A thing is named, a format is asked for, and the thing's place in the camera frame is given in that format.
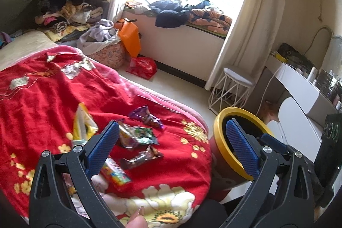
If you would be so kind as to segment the person's left hand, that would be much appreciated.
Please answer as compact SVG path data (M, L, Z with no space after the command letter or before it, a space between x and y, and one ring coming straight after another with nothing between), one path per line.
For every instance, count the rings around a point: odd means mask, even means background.
M148 228L148 223L144 217L144 207L140 207L129 219L126 228Z

